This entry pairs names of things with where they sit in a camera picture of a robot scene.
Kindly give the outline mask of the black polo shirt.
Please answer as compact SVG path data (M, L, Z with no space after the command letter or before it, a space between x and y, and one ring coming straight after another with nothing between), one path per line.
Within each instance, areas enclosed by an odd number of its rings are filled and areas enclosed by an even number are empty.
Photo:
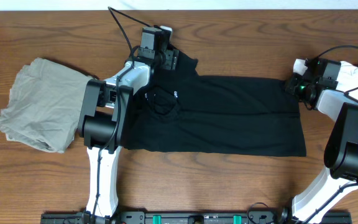
M284 81L199 75L180 54L134 96L126 149L304 157L298 100Z

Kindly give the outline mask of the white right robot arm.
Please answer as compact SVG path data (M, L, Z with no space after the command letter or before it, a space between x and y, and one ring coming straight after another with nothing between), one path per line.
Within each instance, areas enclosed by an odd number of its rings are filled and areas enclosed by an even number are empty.
M294 73L286 91L329 116L334 127L324 151L324 167L312 183L285 207L279 223L350 223L349 214L330 209L358 189L358 99L337 89L332 78Z

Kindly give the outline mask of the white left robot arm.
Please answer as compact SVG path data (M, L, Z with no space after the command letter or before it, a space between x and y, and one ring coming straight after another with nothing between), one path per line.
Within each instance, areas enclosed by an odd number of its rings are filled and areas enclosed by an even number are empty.
M87 83L77 128L90 163L84 223L109 223L114 216L119 201L117 167L133 96L149 83L155 69L174 70L178 56L172 45L159 51L137 46L114 76Z

